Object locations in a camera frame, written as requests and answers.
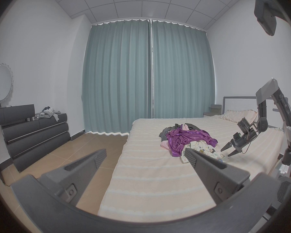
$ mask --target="bed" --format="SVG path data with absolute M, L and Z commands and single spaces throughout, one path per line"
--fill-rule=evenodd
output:
M 267 101 L 271 125 L 252 142 L 246 154 L 229 157 L 228 164 L 250 172 L 269 173 L 275 165 L 283 142 L 279 112 Z M 255 97 L 225 97 L 226 110 L 256 110 Z M 114 169 L 110 185 L 102 199 L 99 216 L 130 222 L 159 222 L 188 217 L 215 206 L 190 163 L 183 164 L 160 146 L 159 133 L 175 123 L 191 123 L 218 140 L 219 151 L 233 134 L 237 123 L 214 117 L 177 119 L 138 119 Z

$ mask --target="white headboard panel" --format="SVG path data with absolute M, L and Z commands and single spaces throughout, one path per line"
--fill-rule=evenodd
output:
M 269 127 L 282 128 L 283 120 L 271 97 L 269 97 L 266 100 L 266 108 L 267 108 L 267 122 L 268 122 Z M 258 111 L 256 97 L 224 97 L 223 98 L 223 113 L 226 112 L 227 110 Z

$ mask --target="pile of clothes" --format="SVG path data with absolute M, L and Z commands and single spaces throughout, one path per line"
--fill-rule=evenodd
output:
M 159 137 L 161 147 L 171 150 L 173 157 L 181 157 L 183 163 L 188 162 L 184 156 L 186 148 L 195 149 L 222 162 L 228 161 L 225 155 L 214 150 L 218 141 L 212 138 L 208 132 L 193 124 L 175 124 L 173 127 L 167 127 L 163 129 Z
M 52 107 L 45 107 L 41 112 L 35 114 L 35 118 L 51 118 L 52 116 L 55 118 L 56 122 L 58 122 L 58 114 L 60 111 L 55 111 Z

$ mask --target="ceiling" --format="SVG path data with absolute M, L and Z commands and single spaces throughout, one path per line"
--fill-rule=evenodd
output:
M 117 18 L 160 18 L 207 30 L 239 0 L 55 0 L 71 18 L 91 23 Z

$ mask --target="purple satin garment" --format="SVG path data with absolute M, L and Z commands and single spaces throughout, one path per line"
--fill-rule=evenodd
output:
M 181 156 L 184 145 L 193 141 L 204 140 L 208 145 L 215 147 L 218 141 L 212 138 L 205 130 L 183 130 L 181 128 L 171 130 L 166 134 L 173 157 Z

